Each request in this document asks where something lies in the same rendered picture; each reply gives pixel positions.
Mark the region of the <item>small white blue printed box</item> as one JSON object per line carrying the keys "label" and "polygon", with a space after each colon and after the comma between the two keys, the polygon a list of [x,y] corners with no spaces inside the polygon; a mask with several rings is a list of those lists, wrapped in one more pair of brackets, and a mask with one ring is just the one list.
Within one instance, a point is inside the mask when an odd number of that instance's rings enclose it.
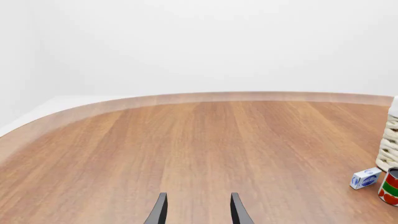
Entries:
{"label": "small white blue printed box", "polygon": [[349,186],[354,190],[375,184],[381,174],[382,170],[377,167],[372,167],[357,173],[354,173]]}

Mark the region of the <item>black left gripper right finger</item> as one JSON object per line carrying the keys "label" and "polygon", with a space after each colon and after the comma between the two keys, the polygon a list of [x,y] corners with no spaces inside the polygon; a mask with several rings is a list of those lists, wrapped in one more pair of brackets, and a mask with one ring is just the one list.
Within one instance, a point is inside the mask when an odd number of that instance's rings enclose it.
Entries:
{"label": "black left gripper right finger", "polygon": [[236,192],[231,194],[230,210],[233,224],[254,224]]}

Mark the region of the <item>red green tomato tin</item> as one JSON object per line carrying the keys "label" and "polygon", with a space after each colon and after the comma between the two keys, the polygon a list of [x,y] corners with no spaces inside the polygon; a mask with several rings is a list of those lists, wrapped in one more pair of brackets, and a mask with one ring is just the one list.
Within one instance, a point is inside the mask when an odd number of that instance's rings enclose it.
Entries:
{"label": "red green tomato tin", "polygon": [[388,169],[378,196],[387,204],[398,207],[398,167]]}

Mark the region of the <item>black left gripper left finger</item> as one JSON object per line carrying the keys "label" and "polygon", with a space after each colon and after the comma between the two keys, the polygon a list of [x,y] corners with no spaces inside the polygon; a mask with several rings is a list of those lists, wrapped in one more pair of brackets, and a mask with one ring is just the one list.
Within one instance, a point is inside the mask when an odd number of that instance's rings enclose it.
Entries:
{"label": "black left gripper left finger", "polygon": [[165,224],[167,219],[167,193],[162,192],[144,224]]}

